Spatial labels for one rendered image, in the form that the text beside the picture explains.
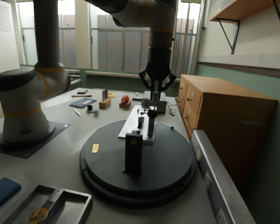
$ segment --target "wooden shelf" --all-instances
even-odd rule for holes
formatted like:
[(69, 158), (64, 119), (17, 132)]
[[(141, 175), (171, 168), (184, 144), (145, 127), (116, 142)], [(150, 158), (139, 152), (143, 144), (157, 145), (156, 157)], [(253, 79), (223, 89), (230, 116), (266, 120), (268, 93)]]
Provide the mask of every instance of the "wooden shelf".
[(242, 19), (269, 8), (270, 6), (273, 6), (272, 0), (232, 0), (211, 17), (210, 21), (218, 22), (216, 19), (241, 21)]

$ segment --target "window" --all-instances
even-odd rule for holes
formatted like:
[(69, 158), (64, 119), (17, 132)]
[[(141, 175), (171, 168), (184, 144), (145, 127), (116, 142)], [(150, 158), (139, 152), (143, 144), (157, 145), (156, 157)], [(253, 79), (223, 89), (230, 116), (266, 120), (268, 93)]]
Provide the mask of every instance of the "window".
[[(179, 1), (171, 72), (190, 71), (197, 34), (200, 4)], [(148, 61), (149, 28), (118, 27), (110, 14), (90, 5), (92, 68), (140, 72)]]
[[(20, 20), (26, 63), (38, 62), (34, 32), (33, 2), (19, 3)], [(60, 62), (66, 67), (77, 67), (75, 0), (58, 1)]]

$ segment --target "robotic arm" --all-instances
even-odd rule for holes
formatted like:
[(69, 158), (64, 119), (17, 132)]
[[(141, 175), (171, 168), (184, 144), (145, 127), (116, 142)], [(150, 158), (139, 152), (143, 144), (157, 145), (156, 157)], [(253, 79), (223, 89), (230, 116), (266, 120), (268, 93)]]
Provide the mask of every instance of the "robotic arm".
[[(34, 142), (53, 131), (40, 103), (66, 92), (70, 77), (60, 63), (58, 0), (33, 0), (38, 62), (34, 70), (21, 69), (0, 74), (0, 101), (4, 113), (3, 137), (17, 146)], [(110, 13), (118, 26), (149, 27), (149, 57), (146, 70), (139, 75), (154, 96), (175, 80), (169, 64), (175, 19), (176, 0), (85, 0)], [(145, 79), (146, 73), (151, 85)], [(162, 81), (169, 75), (169, 81)]]

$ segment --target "gray tabletop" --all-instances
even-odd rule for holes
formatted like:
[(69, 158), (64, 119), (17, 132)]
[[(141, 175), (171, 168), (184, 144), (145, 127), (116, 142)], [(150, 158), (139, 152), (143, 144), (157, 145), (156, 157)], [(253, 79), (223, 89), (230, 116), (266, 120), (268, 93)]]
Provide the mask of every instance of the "gray tabletop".
[[(173, 202), (159, 208), (125, 209), (111, 205), (95, 196), (82, 179), (79, 163), (80, 151), (86, 140), (97, 129), (112, 122), (126, 120), (134, 105), (139, 105), (139, 103), (132, 101), (128, 110), (119, 108), (123, 95), (128, 95), (132, 99), (135, 94), (114, 92), (115, 98), (111, 99), (110, 107), (106, 110), (99, 110), (101, 90), (89, 89), (87, 94), (91, 94), (92, 99), (97, 100), (92, 105), (95, 110), (100, 112), (95, 116), (93, 113), (87, 113), (86, 107), (77, 108), (81, 113), (81, 116), (78, 116), (73, 111), (73, 107), (69, 106), (70, 103), (80, 99), (71, 97), (71, 95), (77, 94), (78, 90), (72, 90), (41, 103), (41, 108), (49, 121), (70, 124), (65, 131), (27, 160), (0, 154), (0, 179), (7, 177), (22, 186), (15, 196), (0, 207), (0, 223), (40, 183), (93, 195), (93, 204), (84, 223), (217, 223), (203, 178), (197, 167), (193, 182), (187, 191)], [(176, 105), (174, 98), (167, 98), (167, 101)], [(172, 106), (172, 108), (176, 110), (174, 117), (169, 114), (167, 107), (166, 114), (159, 114), (156, 122), (174, 126), (175, 130), (189, 141), (177, 106)], [(2, 129), (3, 119), (0, 119), (0, 133)]]

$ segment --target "wooden stand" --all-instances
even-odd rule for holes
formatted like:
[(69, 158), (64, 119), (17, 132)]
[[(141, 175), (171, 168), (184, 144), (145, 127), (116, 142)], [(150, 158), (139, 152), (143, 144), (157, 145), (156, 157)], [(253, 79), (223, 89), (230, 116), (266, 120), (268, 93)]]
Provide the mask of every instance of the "wooden stand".
[(107, 99), (104, 100), (104, 101), (100, 101), (100, 103), (99, 103), (100, 109), (103, 109), (103, 110), (106, 109), (106, 108), (108, 108), (109, 105), (111, 105), (111, 99), (110, 99), (110, 98), (107, 98)]
[(126, 103), (126, 104), (120, 102), (120, 103), (119, 103), (119, 108), (128, 109), (128, 108), (130, 108), (130, 105), (131, 105), (131, 100), (129, 100), (129, 102)]

